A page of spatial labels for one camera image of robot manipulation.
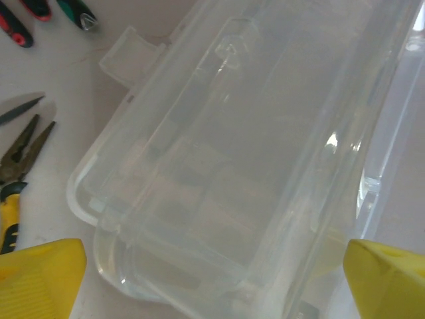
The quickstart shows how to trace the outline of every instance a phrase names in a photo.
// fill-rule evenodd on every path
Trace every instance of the pliers jaw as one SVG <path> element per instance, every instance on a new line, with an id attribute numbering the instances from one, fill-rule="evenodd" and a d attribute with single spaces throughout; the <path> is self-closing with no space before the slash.
<path id="1" fill-rule="evenodd" d="M 53 126 L 56 122 L 51 122 L 49 126 L 35 139 L 29 146 L 27 154 L 24 150 L 28 146 L 31 136 L 34 134 L 40 116 L 34 115 L 21 135 L 13 142 L 0 160 L 0 185 L 7 185 L 14 181 L 22 181 L 26 174 L 33 167 L 41 149 L 44 146 Z"/>

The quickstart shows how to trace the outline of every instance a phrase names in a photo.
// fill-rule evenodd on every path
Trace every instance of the clear plastic container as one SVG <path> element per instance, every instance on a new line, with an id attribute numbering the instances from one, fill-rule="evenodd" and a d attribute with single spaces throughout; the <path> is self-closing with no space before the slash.
<path id="1" fill-rule="evenodd" d="M 379 220 L 407 104 L 373 132 L 420 4 L 204 1 L 70 178 L 102 276 L 193 318 L 349 318 L 342 257 Z"/>

